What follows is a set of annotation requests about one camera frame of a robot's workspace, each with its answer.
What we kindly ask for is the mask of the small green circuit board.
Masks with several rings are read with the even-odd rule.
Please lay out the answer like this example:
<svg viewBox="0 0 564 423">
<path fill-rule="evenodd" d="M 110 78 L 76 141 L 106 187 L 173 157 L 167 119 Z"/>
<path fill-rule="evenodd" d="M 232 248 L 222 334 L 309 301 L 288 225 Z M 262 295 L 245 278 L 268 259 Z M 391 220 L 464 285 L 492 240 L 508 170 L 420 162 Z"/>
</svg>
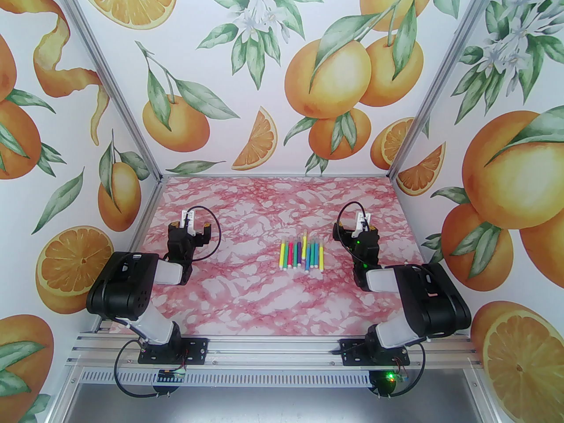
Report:
<svg viewBox="0 0 564 423">
<path fill-rule="evenodd" d="M 186 379 L 186 369 L 160 369 L 157 374 L 156 383 L 163 383 L 165 385 L 177 385 L 184 383 Z"/>
</svg>

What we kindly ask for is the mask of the black controller with LED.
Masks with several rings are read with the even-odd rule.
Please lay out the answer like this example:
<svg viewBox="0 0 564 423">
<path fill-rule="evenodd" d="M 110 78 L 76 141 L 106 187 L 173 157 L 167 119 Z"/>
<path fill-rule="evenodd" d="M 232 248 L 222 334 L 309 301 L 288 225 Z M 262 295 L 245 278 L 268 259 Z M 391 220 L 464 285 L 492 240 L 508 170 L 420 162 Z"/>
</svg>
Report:
<svg viewBox="0 0 564 423">
<path fill-rule="evenodd" d="M 409 375 L 407 371 L 391 369 L 372 370 L 368 373 L 370 391 L 377 396 L 399 397 L 407 389 Z"/>
</svg>

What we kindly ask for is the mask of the grey metal shelf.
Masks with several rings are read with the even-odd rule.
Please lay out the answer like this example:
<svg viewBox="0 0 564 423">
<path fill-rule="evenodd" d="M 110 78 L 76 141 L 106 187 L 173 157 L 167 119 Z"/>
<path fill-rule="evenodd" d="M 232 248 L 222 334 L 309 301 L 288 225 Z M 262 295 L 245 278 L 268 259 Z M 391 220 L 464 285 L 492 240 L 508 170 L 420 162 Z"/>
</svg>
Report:
<svg viewBox="0 0 564 423">
<path fill-rule="evenodd" d="M 181 387 L 137 399 L 117 387 L 83 385 L 58 423 L 485 423 L 462 388 L 432 401 L 424 387 L 377 398 L 367 389 Z"/>
</svg>

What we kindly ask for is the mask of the thin aluminium side rail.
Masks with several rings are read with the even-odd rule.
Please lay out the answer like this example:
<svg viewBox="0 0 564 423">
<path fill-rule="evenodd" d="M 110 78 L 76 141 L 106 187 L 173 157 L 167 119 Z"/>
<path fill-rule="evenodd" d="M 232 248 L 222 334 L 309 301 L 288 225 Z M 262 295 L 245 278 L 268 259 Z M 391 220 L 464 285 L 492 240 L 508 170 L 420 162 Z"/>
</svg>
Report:
<svg viewBox="0 0 564 423">
<path fill-rule="evenodd" d="M 117 163 L 113 168 L 110 195 L 99 182 L 94 206 L 101 229 L 111 238 L 114 251 L 128 251 L 139 243 L 143 225 L 148 222 L 156 185 L 152 177 L 141 181 L 133 169 Z"/>
</svg>

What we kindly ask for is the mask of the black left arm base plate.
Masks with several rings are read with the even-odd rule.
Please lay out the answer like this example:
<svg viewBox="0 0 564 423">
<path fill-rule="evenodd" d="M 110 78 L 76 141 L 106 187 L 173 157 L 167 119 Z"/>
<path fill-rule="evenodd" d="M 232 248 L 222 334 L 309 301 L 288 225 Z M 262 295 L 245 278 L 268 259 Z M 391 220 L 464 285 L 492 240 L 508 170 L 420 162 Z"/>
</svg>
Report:
<svg viewBox="0 0 564 423">
<path fill-rule="evenodd" d="M 151 365 L 203 365 L 208 352 L 207 338 L 181 337 L 167 344 L 146 344 L 137 362 Z"/>
</svg>

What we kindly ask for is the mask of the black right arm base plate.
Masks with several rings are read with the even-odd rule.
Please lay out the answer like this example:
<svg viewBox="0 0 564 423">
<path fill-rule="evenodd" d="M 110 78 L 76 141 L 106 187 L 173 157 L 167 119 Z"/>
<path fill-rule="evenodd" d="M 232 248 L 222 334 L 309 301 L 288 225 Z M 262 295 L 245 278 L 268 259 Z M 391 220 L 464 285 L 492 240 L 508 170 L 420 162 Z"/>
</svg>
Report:
<svg viewBox="0 0 564 423">
<path fill-rule="evenodd" d="M 394 367 L 411 365 L 405 347 L 385 348 L 379 341 L 358 338 L 339 340 L 340 356 L 344 366 Z"/>
</svg>

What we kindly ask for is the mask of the aluminium mounting rail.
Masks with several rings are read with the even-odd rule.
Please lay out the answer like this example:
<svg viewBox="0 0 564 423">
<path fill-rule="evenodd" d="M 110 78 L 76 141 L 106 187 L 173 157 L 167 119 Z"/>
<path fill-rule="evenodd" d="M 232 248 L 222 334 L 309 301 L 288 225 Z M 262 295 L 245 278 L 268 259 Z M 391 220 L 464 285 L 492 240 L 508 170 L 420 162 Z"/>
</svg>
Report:
<svg viewBox="0 0 564 423">
<path fill-rule="evenodd" d="M 343 365 L 338 349 L 339 337 L 332 336 L 209 336 L 203 365 L 192 369 L 259 370 L 367 370 L 367 365 Z M 121 347 L 131 340 L 127 334 L 81 333 L 74 342 L 65 365 L 111 367 Z M 482 368 L 471 341 L 452 336 L 423 343 L 426 369 Z"/>
</svg>

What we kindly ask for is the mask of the aluminium frame post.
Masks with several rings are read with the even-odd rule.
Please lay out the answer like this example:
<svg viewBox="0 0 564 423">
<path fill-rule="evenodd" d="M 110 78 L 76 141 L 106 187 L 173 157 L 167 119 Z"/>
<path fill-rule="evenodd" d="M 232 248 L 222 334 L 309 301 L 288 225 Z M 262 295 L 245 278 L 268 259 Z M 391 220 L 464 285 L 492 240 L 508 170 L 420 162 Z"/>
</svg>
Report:
<svg viewBox="0 0 564 423">
<path fill-rule="evenodd" d="M 386 174 L 386 177 L 388 177 L 390 181 L 394 181 L 397 175 L 399 175 L 401 166 L 413 149 L 413 145 L 417 141 L 419 135 L 423 133 L 424 127 L 429 125 L 433 107 L 443 93 L 443 89 L 445 88 L 445 85 L 447 85 L 449 77 L 455 69 L 460 56 L 462 55 L 463 49 L 467 45 L 468 38 L 471 36 L 475 28 L 477 19 L 481 13 L 485 11 L 489 1 L 490 0 L 470 0 L 467 9 L 460 18 L 460 22 L 453 34 L 449 48 L 447 49 L 423 102 L 416 113 L 410 129 Z"/>
<path fill-rule="evenodd" d="M 95 65 L 97 74 L 99 75 L 105 90 L 113 101 L 123 123 L 125 124 L 125 127 L 129 131 L 129 135 L 131 135 L 135 145 L 138 147 L 141 157 L 145 163 L 147 163 L 149 173 L 151 173 L 157 183 L 161 182 L 163 180 L 163 174 L 161 173 L 153 154 L 141 134 L 134 115 L 126 102 L 121 89 L 119 88 L 118 82 L 115 80 L 114 74 L 111 71 L 104 52 L 101 50 L 99 42 L 97 42 L 97 37 L 95 36 L 87 17 L 83 13 L 82 8 L 80 8 L 78 0 L 61 0 L 61 2 L 63 8 L 69 13 L 69 18 L 76 25 L 79 35 L 82 38 L 83 45 Z"/>
</svg>

